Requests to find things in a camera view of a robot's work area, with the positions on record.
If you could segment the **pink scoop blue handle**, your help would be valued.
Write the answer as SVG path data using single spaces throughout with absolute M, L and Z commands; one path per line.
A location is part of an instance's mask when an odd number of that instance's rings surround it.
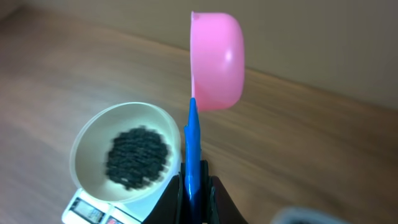
M 187 221 L 201 222 L 201 111 L 224 110 L 240 99 L 244 85 L 244 39 L 239 22 L 222 12 L 192 12 L 191 98 L 185 134 L 184 193 Z

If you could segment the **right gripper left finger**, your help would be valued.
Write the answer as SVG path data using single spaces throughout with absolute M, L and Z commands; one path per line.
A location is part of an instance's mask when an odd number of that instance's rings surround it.
M 142 224 L 184 224 L 185 222 L 185 163 L 173 176 L 155 207 Z

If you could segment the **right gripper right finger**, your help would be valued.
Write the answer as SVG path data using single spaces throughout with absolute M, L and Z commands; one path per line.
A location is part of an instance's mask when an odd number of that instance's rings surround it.
M 206 160 L 201 161 L 201 222 L 248 224 L 219 177 L 209 174 Z

